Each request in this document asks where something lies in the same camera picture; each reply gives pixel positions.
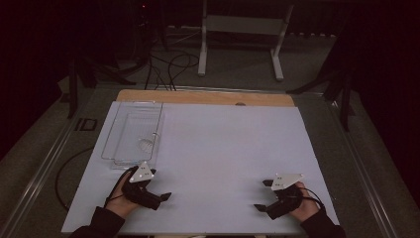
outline dark background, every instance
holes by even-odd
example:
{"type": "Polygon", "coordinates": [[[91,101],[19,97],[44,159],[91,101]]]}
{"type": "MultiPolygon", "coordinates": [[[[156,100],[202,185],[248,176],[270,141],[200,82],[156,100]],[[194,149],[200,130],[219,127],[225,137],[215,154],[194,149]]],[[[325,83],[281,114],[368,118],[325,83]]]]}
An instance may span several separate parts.
{"type": "MultiPolygon", "coordinates": [[[[126,1],[103,1],[116,4],[126,1]]],[[[163,1],[165,24],[200,26],[198,1],[163,1]]],[[[212,11],[229,11],[227,1],[214,1],[212,11]]],[[[296,5],[288,33],[338,35],[324,66],[340,68],[356,59],[357,91],[389,154],[420,204],[420,86],[418,2],[380,4],[303,2],[296,5]]],[[[270,16],[271,8],[244,4],[232,14],[270,16]]],[[[0,3],[1,129],[0,158],[60,97],[56,83],[68,75],[74,49],[112,60],[116,39],[106,35],[97,1],[28,0],[0,3]]]]}

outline person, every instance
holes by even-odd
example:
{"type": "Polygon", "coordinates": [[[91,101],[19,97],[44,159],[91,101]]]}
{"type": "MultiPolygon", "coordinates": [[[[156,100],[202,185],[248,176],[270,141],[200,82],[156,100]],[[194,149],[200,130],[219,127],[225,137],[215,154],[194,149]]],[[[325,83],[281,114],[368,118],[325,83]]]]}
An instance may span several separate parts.
{"type": "MultiPolygon", "coordinates": [[[[111,238],[117,235],[124,225],[125,219],[132,211],[140,207],[123,195],[122,186],[129,176],[130,174],[126,174],[120,179],[111,194],[111,199],[103,208],[96,207],[90,225],[81,226],[70,235],[70,238],[111,238]]],[[[303,189],[305,188],[303,182],[299,181],[296,185],[302,188],[303,196],[310,197],[308,191],[303,189]]],[[[301,227],[310,238],[346,237],[344,229],[335,225],[313,200],[303,199],[300,206],[290,211],[289,214],[301,222],[301,227]]]]}

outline clear plastic container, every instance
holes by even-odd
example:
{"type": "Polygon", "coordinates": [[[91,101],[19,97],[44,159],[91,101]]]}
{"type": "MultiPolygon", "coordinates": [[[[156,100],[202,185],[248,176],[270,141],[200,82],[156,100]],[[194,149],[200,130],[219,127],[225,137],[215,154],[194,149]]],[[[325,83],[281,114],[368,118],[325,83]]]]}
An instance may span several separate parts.
{"type": "Polygon", "coordinates": [[[143,161],[154,169],[162,121],[162,103],[122,102],[102,158],[113,160],[113,169],[125,170],[143,161]]]}

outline hand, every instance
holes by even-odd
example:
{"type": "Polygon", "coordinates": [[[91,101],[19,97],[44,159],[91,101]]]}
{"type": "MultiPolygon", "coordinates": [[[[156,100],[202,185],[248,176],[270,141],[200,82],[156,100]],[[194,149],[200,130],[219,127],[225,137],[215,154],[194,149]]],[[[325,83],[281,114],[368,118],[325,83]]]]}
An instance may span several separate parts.
{"type": "Polygon", "coordinates": [[[122,218],[127,218],[127,216],[135,209],[139,208],[140,206],[129,199],[127,199],[123,191],[121,190],[123,187],[124,182],[126,179],[130,177],[131,173],[127,173],[118,183],[117,187],[115,188],[114,192],[112,193],[111,198],[108,203],[106,204],[105,208],[114,212],[115,214],[121,216],[122,218]]]}
{"type": "MultiPolygon", "coordinates": [[[[297,182],[296,185],[301,188],[305,188],[303,182],[297,182]]],[[[309,192],[306,189],[300,189],[303,196],[310,197],[309,192]]],[[[303,199],[300,206],[293,211],[290,211],[290,215],[299,220],[300,222],[305,221],[315,213],[319,211],[319,207],[313,200],[303,199]]]]}

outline white metal frame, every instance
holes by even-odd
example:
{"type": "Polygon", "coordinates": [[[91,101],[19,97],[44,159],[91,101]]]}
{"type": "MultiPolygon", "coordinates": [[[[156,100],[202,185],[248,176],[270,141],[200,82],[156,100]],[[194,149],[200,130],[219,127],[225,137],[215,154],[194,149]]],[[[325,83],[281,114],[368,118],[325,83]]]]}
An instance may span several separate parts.
{"type": "Polygon", "coordinates": [[[287,7],[287,12],[282,19],[268,18],[246,18],[246,17],[230,17],[207,15],[207,0],[203,0],[203,18],[201,27],[201,51],[198,64],[198,75],[206,74],[207,64],[207,32],[233,32],[233,33],[249,33],[249,34],[265,34],[278,36],[277,45],[271,49],[272,65],[274,67],[275,79],[282,81],[284,79],[281,70],[278,54],[284,40],[288,22],[293,11],[293,5],[287,7]]]}

